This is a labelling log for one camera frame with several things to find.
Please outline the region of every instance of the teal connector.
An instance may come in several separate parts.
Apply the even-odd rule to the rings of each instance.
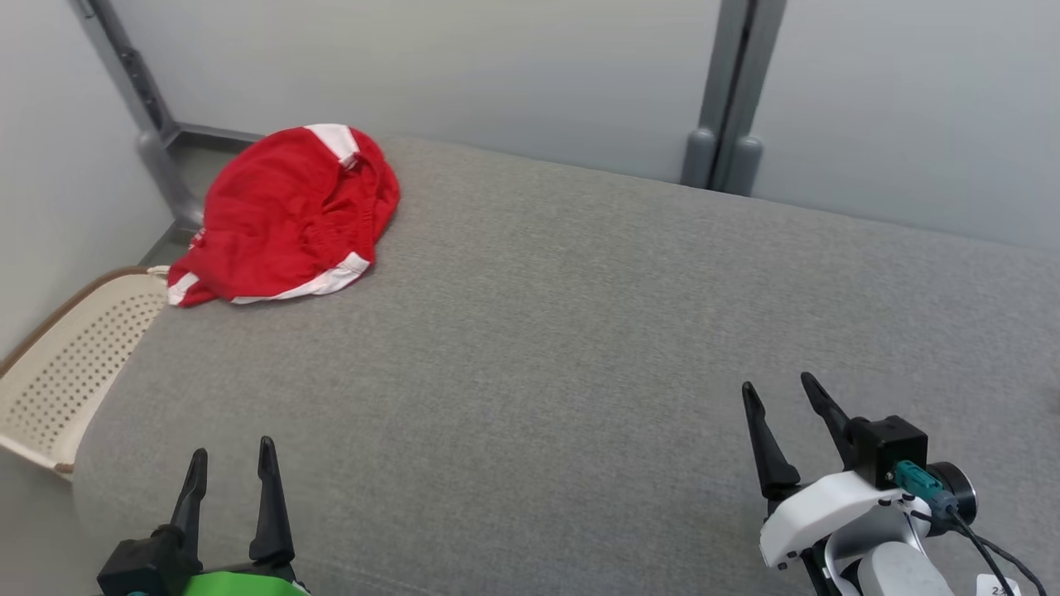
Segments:
[[[957,511],[957,497],[923,468],[904,459],[895,467],[894,474],[894,483],[905,492],[924,499],[936,518],[949,518],[951,508]]]

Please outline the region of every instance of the laundry basket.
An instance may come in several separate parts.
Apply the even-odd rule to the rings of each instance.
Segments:
[[[69,478],[88,422],[165,304],[166,269],[103,276],[0,363],[0,446]]]

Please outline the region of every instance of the gray fabric tabletop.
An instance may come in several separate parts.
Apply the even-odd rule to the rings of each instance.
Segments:
[[[1060,589],[1057,257],[381,145],[403,199],[370,275],[144,335],[77,454],[101,548],[169,521],[204,446],[200,557],[246,560],[270,435],[317,596],[811,594],[758,553],[740,401],[755,382],[805,479],[838,471],[809,370],[850,415],[924,430],[975,484],[974,527]],[[928,547],[957,594],[987,573],[959,537]]]

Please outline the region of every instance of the cable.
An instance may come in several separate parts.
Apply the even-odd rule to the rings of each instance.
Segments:
[[[925,522],[931,522],[933,524],[939,524],[939,525],[946,526],[947,529],[951,529],[951,530],[959,533],[960,536],[970,539],[969,534],[965,531],[965,528],[968,528],[967,524],[965,524],[965,527],[961,527],[958,524],[950,523],[949,521],[942,521],[939,518],[933,518],[931,515],[926,515],[924,513],[921,513],[920,511],[913,511],[913,512],[911,512],[911,514],[914,518],[918,519],[918,520],[923,520]],[[978,534],[975,534],[975,537],[976,537],[976,539],[979,542],[982,542],[988,548],[990,548],[991,550],[993,550],[994,553],[996,553],[997,556],[1000,556],[1001,558],[1005,559],[1009,563],[1012,563],[1013,565],[1015,565],[1015,568],[1020,569],[1020,573],[1022,573],[1024,577],[1026,577],[1028,580],[1030,580],[1030,583],[1035,584],[1035,588],[1038,590],[1038,596],[1048,596],[1045,593],[1045,586],[1042,584],[1041,580],[1038,579],[1038,576],[1036,576],[1034,574],[1034,572],[1031,572],[1029,568],[1027,568],[1027,565],[1023,564],[1023,561],[1020,561],[1014,556],[1012,556],[1011,554],[1009,554],[1004,548],[997,546],[993,542],[990,542],[989,540],[987,540],[987,539],[985,539],[985,538],[983,538],[983,537],[980,537]],[[1008,584],[1008,582],[1003,582],[1002,583],[1003,586],[1005,586],[1007,584]]]
[[[990,556],[990,551],[987,550],[987,547],[983,545],[983,542],[979,540],[979,537],[975,536],[975,532],[972,531],[972,528],[967,523],[965,523],[965,519],[961,518],[960,513],[957,512],[957,507],[951,505],[950,507],[946,508],[946,511],[950,514],[951,518],[953,518],[953,521],[957,523],[960,529],[965,530],[962,533],[966,537],[968,537],[968,540],[972,541],[972,544],[975,545],[975,548],[976,550],[979,551],[979,555],[983,555],[983,558],[987,560],[987,564],[990,565],[990,571],[994,573],[994,577],[996,577],[997,581],[1001,582],[1001,586],[1005,591],[1005,596],[1015,596],[1015,594],[1012,592],[1012,586],[1009,585],[1008,580],[1005,579],[1005,574],[1001,573],[1001,567],[997,566],[997,562],[994,561],[993,557]]]

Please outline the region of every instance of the white label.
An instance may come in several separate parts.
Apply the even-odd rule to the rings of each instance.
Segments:
[[[1020,586],[1014,579],[1005,578],[1009,588],[1012,589],[1013,596],[1020,596]],[[1005,588],[993,574],[979,574],[975,579],[975,596],[1005,596]]]

